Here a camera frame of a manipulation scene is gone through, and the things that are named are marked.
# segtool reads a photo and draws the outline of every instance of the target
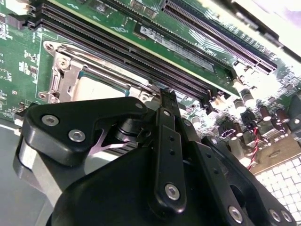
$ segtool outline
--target white ventilation grille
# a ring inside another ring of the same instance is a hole
[[[256,178],[301,222],[301,156],[258,174]]]

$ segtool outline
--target white label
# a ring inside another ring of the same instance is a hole
[[[147,37],[153,39],[154,41],[158,42],[162,46],[165,46],[169,50],[180,54],[181,56],[193,61],[194,63],[206,68],[207,70],[209,70],[211,72],[214,72],[214,69],[210,63],[206,62],[205,60],[203,60],[196,54],[183,49],[181,46],[164,39],[162,36],[160,36],[159,34],[156,34],[155,32],[151,31],[150,29],[141,26],[140,32],[142,34],[146,35]]]

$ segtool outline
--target screw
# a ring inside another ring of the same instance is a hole
[[[165,186],[165,192],[167,196],[172,200],[178,200],[180,198],[179,189],[172,184],[167,184]]]
[[[78,130],[78,129],[73,129],[69,132],[68,134],[70,140],[74,141],[74,142],[83,142],[86,139],[86,135],[84,134],[84,132]]]
[[[214,145],[216,145],[216,144],[217,144],[217,141],[216,141],[216,139],[215,139],[215,138],[211,138],[210,140],[211,140],[211,142],[212,142]]]
[[[280,216],[276,213],[276,211],[270,209],[269,213],[272,215],[272,217],[274,218],[275,221],[280,222],[281,218]]]
[[[50,99],[51,104],[58,104],[59,102],[60,102],[60,100],[56,97],[51,97],[51,99]]]
[[[190,126],[190,125],[191,125],[190,121],[188,121],[188,120],[184,120],[184,122],[185,122],[185,124],[186,124],[187,126]]]
[[[52,51],[54,49],[53,45],[51,45],[51,44],[47,43],[45,46],[46,46],[46,49],[48,49],[50,51]]]
[[[66,70],[68,69],[70,62],[68,62],[68,60],[64,59],[64,58],[59,58],[57,60],[57,65],[62,69],[62,70]]]
[[[293,221],[292,218],[290,217],[290,215],[288,215],[287,212],[285,212],[285,211],[282,210],[281,213],[282,213],[284,219],[285,219],[287,222],[292,222],[292,221]]]
[[[164,111],[163,113],[167,116],[170,116],[170,113],[168,111]]]
[[[56,126],[60,121],[54,115],[44,115],[42,117],[42,122],[47,126]]]
[[[45,99],[45,98],[46,98],[46,95],[43,94],[43,93],[40,93],[40,94],[39,94],[39,97],[40,97],[41,99]]]
[[[138,108],[140,108],[140,109],[142,109],[143,108],[143,106],[141,105],[141,104],[136,104],[136,107],[138,107]]]
[[[243,216],[234,206],[229,206],[228,212],[237,223],[241,224],[243,222]]]

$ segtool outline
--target wire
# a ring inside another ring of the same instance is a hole
[[[255,146],[254,146],[254,149],[253,149],[253,153],[252,153],[252,158],[251,158],[251,162],[250,162],[250,165],[248,166],[248,170],[251,169],[252,167],[252,164],[255,162],[255,156],[256,156],[256,153],[258,151],[258,143],[259,143],[259,136],[258,136],[258,128],[255,127],[254,128],[254,141],[255,141]]]

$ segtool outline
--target electrolytic capacitor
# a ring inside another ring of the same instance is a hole
[[[259,108],[259,112],[263,118],[264,121],[270,121],[271,120],[271,115],[269,114],[268,108],[266,106],[261,106]]]
[[[242,114],[246,111],[246,106],[241,99],[236,99],[234,101],[234,106],[239,114]]]
[[[229,135],[229,138],[231,140],[236,140],[237,139],[237,136],[235,136],[233,133]]]
[[[243,131],[242,131],[239,123],[234,123],[234,129],[236,131],[237,137],[241,137],[243,135]]]
[[[250,108],[256,107],[256,100],[253,98],[252,94],[250,93],[250,90],[243,89],[240,94],[246,107],[250,107]]]
[[[199,116],[192,117],[191,122],[192,122],[194,128],[199,128],[202,125],[201,118]]]
[[[283,109],[278,109],[276,111],[276,116],[277,116],[278,120],[282,123],[288,123],[290,120]]]

